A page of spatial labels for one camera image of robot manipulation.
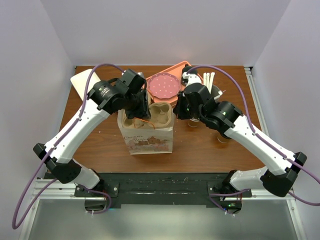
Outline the single brown paper cup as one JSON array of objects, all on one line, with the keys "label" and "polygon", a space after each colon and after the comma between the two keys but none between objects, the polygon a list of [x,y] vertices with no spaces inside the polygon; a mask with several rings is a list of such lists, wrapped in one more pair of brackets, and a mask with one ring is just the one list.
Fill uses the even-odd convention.
[{"label": "single brown paper cup", "polygon": [[225,136],[223,136],[221,134],[218,134],[217,135],[217,140],[222,144],[228,144],[232,139],[228,138],[228,137],[225,137]]}]

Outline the paper bag with orange handles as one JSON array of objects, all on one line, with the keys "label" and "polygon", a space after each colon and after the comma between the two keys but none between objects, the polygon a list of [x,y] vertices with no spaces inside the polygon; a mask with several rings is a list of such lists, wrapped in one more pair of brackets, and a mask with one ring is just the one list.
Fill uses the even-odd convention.
[{"label": "paper bag with orange handles", "polygon": [[163,129],[136,129],[121,126],[121,115],[118,111],[117,124],[122,138],[131,155],[167,154],[173,152],[173,127]]}]

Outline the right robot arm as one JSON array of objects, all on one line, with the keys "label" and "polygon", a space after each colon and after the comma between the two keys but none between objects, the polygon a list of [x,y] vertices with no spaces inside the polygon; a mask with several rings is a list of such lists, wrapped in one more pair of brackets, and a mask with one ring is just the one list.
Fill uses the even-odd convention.
[{"label": "right robot arm", "polygon": [[180,120],[198,119],[206,127],[232,139],[257,157],[264,167],[254,170],[232,170],[218,186],[220,194],[233,197],[245,189],[265,189],[278,197],[291,190],[307,156],[281,147],[258,128],[249,124],[243,112],[229,101],[216,101],[206,86],[193,83],[180,91],[173,109]]}]

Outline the cardboard cup carrier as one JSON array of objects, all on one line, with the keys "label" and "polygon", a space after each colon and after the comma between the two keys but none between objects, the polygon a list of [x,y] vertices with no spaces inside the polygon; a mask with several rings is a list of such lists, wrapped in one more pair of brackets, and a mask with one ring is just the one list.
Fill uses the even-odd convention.
[{"label": "cardboard cup carrier", "polygon": [[159,130],[174,126],[173,108],[167,102],[152,103],[149,105],[151,118],[128,119],[126,113],[122,113],[121,127],[126,129]]}]

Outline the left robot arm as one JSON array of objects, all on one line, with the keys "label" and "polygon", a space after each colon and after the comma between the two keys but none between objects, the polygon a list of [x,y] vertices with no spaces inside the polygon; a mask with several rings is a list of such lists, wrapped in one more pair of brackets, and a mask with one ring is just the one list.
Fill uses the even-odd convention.
[{"label": "left robot arm", "polygon": [[62,184],[75,183],[92,196],[99,196],[104,180],[93,169],[78,163],[74,154],[100,123],[120,110],[125,110],[129,119],[151,116],[147,81],[142,73],[127,69],[119,78],[86,84],[78,113],[54,138],[45,144],[37,143],[33,151]]}]

